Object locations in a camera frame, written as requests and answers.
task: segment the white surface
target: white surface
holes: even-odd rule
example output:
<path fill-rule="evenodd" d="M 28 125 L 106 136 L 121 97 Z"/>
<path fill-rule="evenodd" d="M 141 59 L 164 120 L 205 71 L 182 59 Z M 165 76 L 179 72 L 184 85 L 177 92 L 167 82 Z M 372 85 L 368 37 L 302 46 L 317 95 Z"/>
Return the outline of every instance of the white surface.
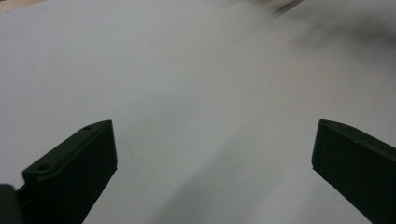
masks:
<path fill-rule="evenodd" d="M 376 4 L 368 21 L 386 32 L 360 40 L 378 31 L 354 30 L 367 4 L 307 1 L 276 19 L 275 6 L 52 0 L 0 14 L 1 183 L 20 187 L 30 163 L 113 119 L 119 170 L 86 224 L 369 223 L 310 159 L 319 119 L 396 146 L 392 8 Z"/>

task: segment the white tabletop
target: white tabletop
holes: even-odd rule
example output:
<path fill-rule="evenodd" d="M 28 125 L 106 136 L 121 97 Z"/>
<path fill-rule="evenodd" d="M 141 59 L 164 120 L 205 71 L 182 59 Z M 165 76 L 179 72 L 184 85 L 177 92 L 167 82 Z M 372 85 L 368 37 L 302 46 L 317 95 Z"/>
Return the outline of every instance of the white tabletop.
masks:
<path fill-rule="evenodd" d="M 369 223 L 310 160 L 320 119 L 396 146 L 394 10 L 324 2 L 280 17 L 259 0 L 0 14 L 0 182 L 19 188 L 29 164 L 112 119 L 119 170 L 86 224 Z"/>

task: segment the gray surface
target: gray surface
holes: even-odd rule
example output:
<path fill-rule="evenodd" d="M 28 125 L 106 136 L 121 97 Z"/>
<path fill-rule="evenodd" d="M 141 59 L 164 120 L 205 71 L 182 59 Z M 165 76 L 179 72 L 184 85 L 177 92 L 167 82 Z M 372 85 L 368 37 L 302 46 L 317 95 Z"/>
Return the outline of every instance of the gray surface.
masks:
<path fill-rule="evenodd" d="M 319 119 L 396 146 L 393 5 L 323 2 L 277 18 L 277 1 L 237 0 L 0 14 L 1 182 L 113 119 L 119 170 L 86 224 L 369 223 L 310 157 Z"/>

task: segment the blurry object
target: blurry object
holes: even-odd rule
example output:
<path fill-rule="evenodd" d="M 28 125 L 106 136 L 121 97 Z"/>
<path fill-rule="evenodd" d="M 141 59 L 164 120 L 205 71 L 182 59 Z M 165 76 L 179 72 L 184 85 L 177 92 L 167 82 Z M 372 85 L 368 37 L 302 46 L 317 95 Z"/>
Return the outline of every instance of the blurry object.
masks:
<path fill-rule="evenodd" d="M 276 12 L 279 14 L 283 14 L 291 10 L 292 8 L 296 7 L 300 3 L 302 3 L 304 0 L 292 0 L 291 2 L 287 3 L 283 7 L 280 7 Z"/>
<path fill-rule="evenodd" d="M 371 222 L 396 223 L 396 148 L 345 124 L 321 120 L 312 164 Z"/>
<path fill-rule="evenodd" d="M 117 170 L 111 120 L 86 126 L 0 185 L 0 224 L 81 224 Z"/>
<path fill-rule="evenodd" d="M 3 0 L 0 1 L 0 12 L 8 12 L 20 7 L 27 7 L 44 0 Z"/>

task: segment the dark object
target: dark object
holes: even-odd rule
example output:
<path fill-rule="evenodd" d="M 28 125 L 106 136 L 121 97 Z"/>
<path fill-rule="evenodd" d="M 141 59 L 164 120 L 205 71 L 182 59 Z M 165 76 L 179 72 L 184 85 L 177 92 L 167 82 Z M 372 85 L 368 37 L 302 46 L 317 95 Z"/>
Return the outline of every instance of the dark object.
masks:
<path fill-rule="evenodd" d="M 116 170 L 111 120 L 86 126 L 26 168 L 22 188 L 0 185 L 0 224 L 80 224 Z"/>
<path fill-rule="evenodd" d="M 312 164 L 371 222 L 396 223 L 396 148 L 345 124 L 321 120 Z"/>
<path fill-rule="evenodd" d="M 303 1 L 304 0 L 292 0 L 291 2 L 287 3 L 283 7 L 280 7 L 276 12 L 279 14 L 284 14 L 284 13 L 290 11 L 292 8 L 297 7 Z"/>

